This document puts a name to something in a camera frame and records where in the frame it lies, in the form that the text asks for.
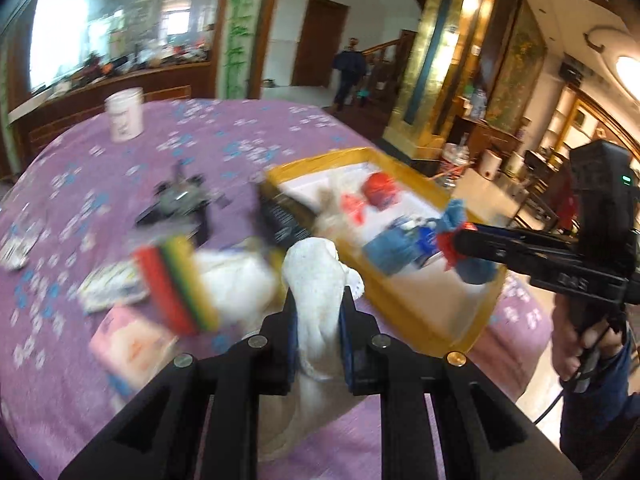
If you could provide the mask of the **person right hand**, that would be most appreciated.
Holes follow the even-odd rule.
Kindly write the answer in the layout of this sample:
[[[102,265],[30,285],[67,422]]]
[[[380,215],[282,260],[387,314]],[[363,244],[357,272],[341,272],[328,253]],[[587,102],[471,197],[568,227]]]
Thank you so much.
[[[552,366],[563,382],[568,382],[578,371],[579,358],[587,349],[597,347],[605,359],[617,356],[623,349],[625,337],[611,330],[605,321],[586,330],[576,330],[570,320],[570,300],[564,296],[554,296],[552,323]]]

